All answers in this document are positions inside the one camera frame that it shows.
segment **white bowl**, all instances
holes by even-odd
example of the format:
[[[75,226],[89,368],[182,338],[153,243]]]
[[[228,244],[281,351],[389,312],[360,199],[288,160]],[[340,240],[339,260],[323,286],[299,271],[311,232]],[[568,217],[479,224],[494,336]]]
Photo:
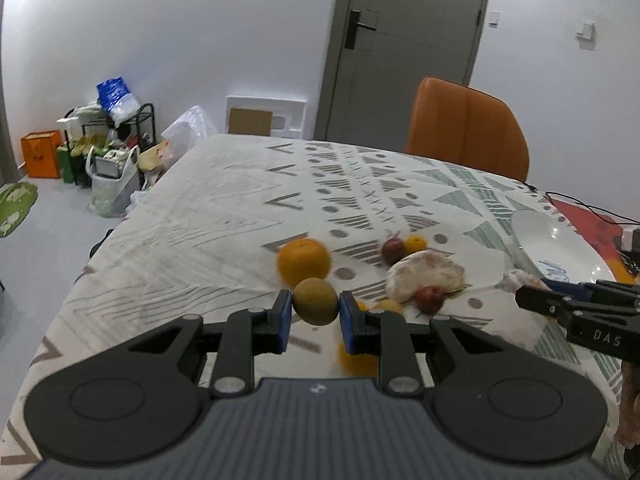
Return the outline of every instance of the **white bowl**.
[[[514,211],[511,226],[520,249],[543,277],[572,283],[616,280],[596,250],[557,219],[538,211]]]

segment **patterned tablecloth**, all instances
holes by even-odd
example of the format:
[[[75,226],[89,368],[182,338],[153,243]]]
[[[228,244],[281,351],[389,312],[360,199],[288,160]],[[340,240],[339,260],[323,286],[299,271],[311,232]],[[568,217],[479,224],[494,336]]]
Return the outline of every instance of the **patterned tablecloth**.
[[[609,422],[594,458],[622,478],[622,450],[612,440],[619,361],[569,345],[556,323],[519,310],[500,283],[513,266],[510,217],[518,209],[566,223],[522,184],[454,164],[328,142],[209,139],[111,234],[66,298],[2,434],[0,478],[20,478],[39,460],[22,407],[44,376],[187,312],[213,322],[269,306],[283,286],[276,252],[296,238],[321,240],[332,254],[330,283],[373,305],[385,297],[380,244],[396,232],[424,235],[431,248],[465,267],[470,286],[446,301],[444,314],[595,382],[607,399]],[[427,321],[412,306],[405,317]],[[294,317],[286,354],[257,357],[257,378],[342,375],[337,325],[316,328]]]

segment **human hand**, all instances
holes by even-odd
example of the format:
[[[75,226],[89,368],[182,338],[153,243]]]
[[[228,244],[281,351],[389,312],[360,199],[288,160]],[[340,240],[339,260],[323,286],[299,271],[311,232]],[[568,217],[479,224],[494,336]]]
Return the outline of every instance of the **human hand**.
[[[616,440],[627,449],[640,444],[640,368],[622,362],[620,420]]]

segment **gray floor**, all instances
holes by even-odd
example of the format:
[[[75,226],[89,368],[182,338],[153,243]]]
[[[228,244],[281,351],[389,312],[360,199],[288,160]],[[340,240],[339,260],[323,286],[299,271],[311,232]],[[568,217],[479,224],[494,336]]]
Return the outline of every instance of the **gray floor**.
[[[0,428],[4,427],[42,336],[62,306],[89,250],[120,219],[88,209],[89,190],[28,179],[38,199],[22,224],[0,238]]]

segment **orange bag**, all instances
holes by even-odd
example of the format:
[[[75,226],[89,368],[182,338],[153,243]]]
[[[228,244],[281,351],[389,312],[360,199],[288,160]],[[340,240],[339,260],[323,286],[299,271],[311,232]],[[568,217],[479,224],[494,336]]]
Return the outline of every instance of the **orange bag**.
[[[56,148],[62,144],[60,131],[35,132],[24,136],[22,154],[29,176],[37,178],[60,178]]]

